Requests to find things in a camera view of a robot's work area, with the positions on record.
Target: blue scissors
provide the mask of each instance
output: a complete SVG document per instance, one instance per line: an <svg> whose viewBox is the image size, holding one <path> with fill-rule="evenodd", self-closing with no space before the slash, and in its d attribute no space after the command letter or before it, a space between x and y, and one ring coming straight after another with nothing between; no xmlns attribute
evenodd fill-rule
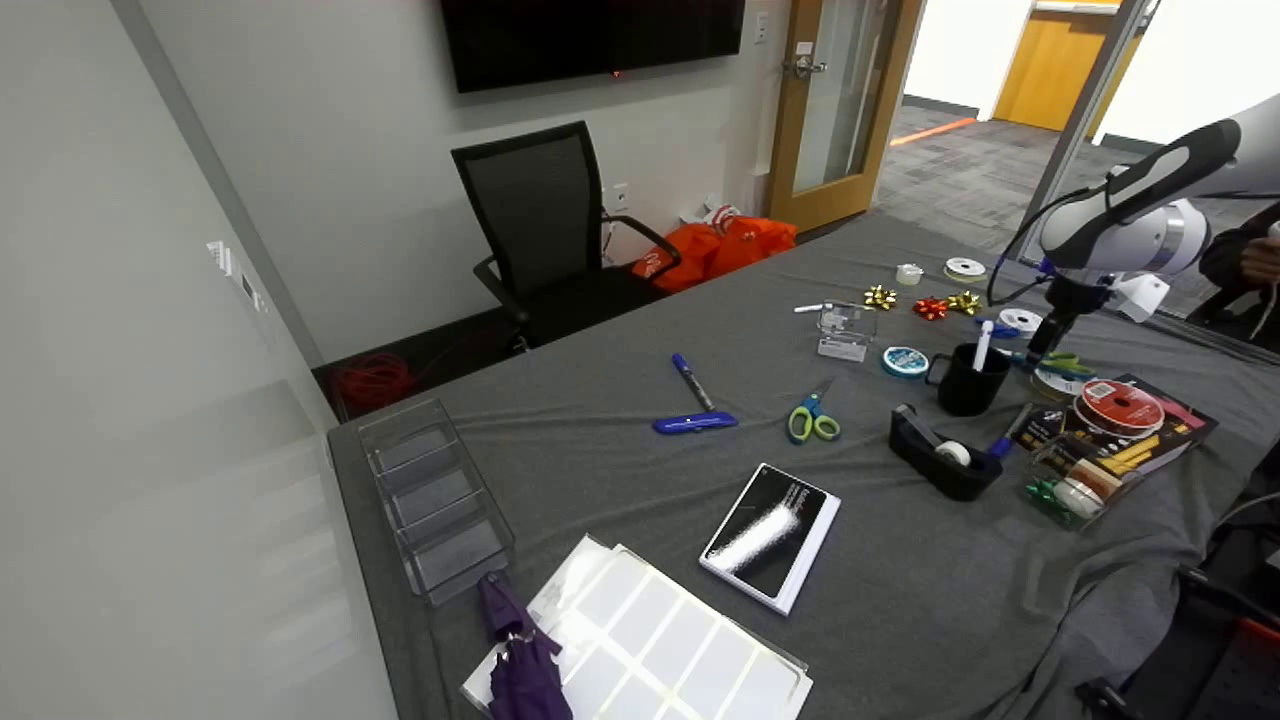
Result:
<svg viewBox="0 0 1280 720"><path fill-rule="evenodd" d="M837 442L839 436L839 421L824 412L824 393L831 388L831 379L824 379L821 388L811 388L793 412L788 412L788 442L793 446L806 446L806 442Z"/></svg>

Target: table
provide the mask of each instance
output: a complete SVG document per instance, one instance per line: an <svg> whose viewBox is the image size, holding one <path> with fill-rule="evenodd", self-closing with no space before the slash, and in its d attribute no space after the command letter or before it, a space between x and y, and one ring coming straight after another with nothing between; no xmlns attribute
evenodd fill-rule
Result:
<svg viewBox="0 0 1280 720"><path fill-rule="evenodd" d="M816 681L802 718L1081 718L1072 684L1124 681L1168 626L1172 567L1196 564L1211 521L1280 436L1280 367L1106 312L1083 316L1064 347L1099 373L1172 388L1219 427L1083 531L1023 506L1019 485L1037 475L1023 453L981 499L957 506L886 453L886 412L907 402L936 427L981 446L1017 418L1023 388L1005 384L993 412L953 421L921 379L894 379L874 362L816 358L811 316L793 304L856 302L866 286L891 286L899 260L914 260L929 280L899 290L874 341L945 352L972 324L923 324L907 304L957 294L941 267L958 253L945 237L865 217L788 256L336 427L331 462L400 718L475 718L455 688L484 655L484 627L466 596L426 607L408 593L359 436L440 409L509 528L519 593L530 596L585 531L626 543L802 662ZM739 427L648 433L655 418L697 412L670 352L692 362ZM824 404L845 421L845 442L796 448L778 421L824 375L837 375ZM788 619L697 567L755 462L845 497Z"/></svg>

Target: office chair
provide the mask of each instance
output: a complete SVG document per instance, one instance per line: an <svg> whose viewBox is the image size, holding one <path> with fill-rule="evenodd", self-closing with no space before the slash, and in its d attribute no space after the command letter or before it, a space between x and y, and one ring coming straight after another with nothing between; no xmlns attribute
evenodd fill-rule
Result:
<svg viewBox="0 0 1280 720"><path fill-rule="evenodd" d="M662 296L626 267L600 267L602 224L626 224L662 249L660 272L675 267L681 253L631 217L602 217L587 126L455 150L452 162L491 249L475 276L516 324L519 347Z"/></svg>

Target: television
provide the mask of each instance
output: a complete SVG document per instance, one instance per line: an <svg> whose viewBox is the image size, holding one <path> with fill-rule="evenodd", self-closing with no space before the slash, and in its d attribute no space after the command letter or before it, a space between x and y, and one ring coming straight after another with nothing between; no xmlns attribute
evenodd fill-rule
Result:
<svg viewBox="0 0 1280 720"><path fill-rule="evenodd" d="M460 94L736 55L745 0L440 0Z"/></svg>

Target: sheet of paper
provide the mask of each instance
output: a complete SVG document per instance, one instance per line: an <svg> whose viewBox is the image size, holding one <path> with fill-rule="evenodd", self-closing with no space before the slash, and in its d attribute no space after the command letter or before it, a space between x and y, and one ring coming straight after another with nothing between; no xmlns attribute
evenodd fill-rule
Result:
<svg viewBox="0 0 1280 720"><path fill-rule="evenodd" d="M581 542L526 613L563 643L560 678L576 718L692 720L798 718L802 667L700 605L626 547ZM489 703L491 651L462 693Z"/></svg>

